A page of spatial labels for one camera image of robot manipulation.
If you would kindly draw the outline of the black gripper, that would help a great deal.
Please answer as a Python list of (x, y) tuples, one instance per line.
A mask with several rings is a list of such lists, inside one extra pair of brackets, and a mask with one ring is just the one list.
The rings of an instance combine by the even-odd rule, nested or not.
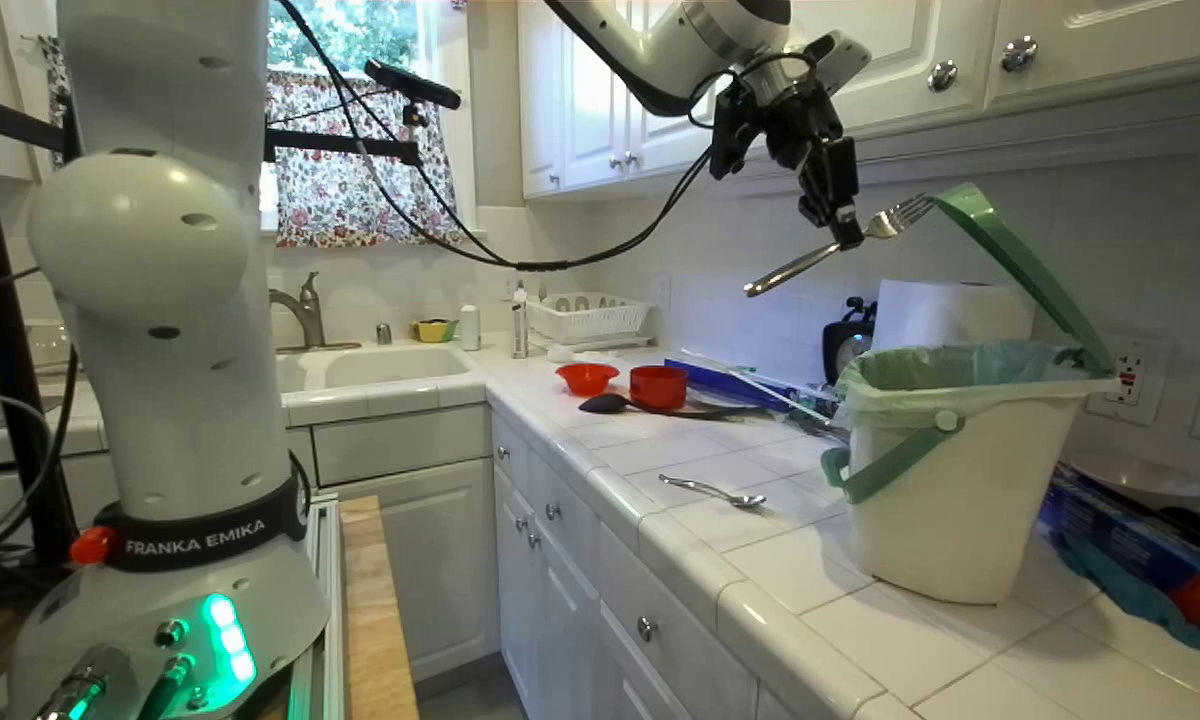
[(797, 173), (803, 222), (817, 228), (830, 223), (838, 249), (860, 249), (855, 145), (832, 98), (855, 79), (868, 62), (873, 51), (866, 44), (830, 32), (803, 50), (765, 51), (735, 67), (717, 98), (709, 173), (717, 181), (739, 173), (752, 139), (765, 139), (768, 158)]

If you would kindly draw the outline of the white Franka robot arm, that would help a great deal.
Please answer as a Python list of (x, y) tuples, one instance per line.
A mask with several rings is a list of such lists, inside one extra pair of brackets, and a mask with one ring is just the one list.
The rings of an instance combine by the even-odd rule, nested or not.
[(117, 517), (17, 637), (12, 720), (228, 717), (329, 623), (255, 212), (268, 0), (61, 0), (82, 158), (28, 199)]

